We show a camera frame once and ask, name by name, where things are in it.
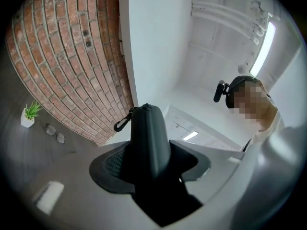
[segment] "eyeglasses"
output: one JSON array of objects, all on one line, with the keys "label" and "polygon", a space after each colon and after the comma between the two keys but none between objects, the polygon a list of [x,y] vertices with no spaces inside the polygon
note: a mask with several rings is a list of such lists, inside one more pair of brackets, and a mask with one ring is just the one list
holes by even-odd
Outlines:
[{"label": "eyeglasses", "polygon": [[65,140],[66,140],[65,136],[63,136],[61,133],[58,133],[52,125],[46,124],[44,129],[46,130],[46,133],[48,135],[56,137],[58,143],[61,143],[61,144],[65,143]]}]

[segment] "plant pot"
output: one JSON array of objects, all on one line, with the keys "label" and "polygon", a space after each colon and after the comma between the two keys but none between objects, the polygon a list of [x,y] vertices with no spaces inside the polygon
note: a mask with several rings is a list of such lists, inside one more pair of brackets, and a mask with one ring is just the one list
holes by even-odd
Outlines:
[{"label": "plant pot", "polygon": [[21,114],[20,124],[26,128],[29,128],[32,124],[34,124],[34,118],[32,118],[32,120],[29,120],[25,117],[25,108],[23,110],[23,113]]}]

